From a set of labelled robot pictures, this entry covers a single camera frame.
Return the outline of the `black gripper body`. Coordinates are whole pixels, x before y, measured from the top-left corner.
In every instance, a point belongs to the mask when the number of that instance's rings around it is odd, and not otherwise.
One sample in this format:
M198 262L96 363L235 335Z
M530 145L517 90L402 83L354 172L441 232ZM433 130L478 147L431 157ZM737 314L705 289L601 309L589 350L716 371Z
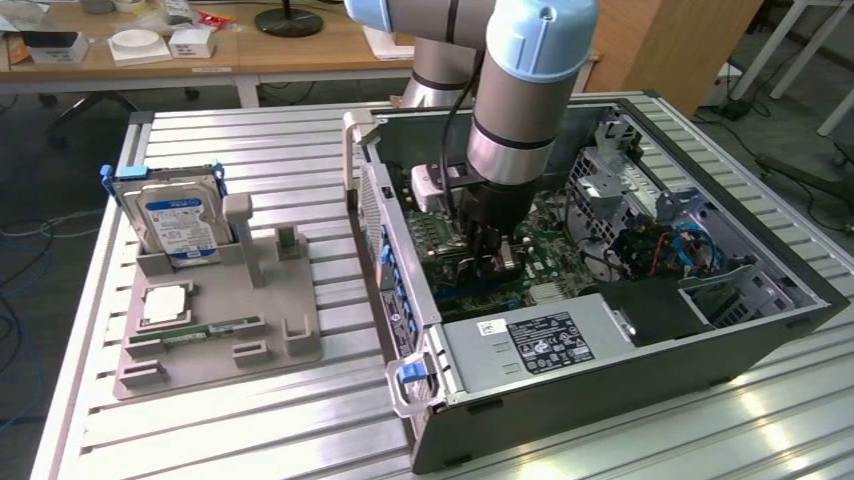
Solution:
M537 193L537 183L502 185L485 181L465 187L461 226L467 238L479 231L511 235L526 219Z

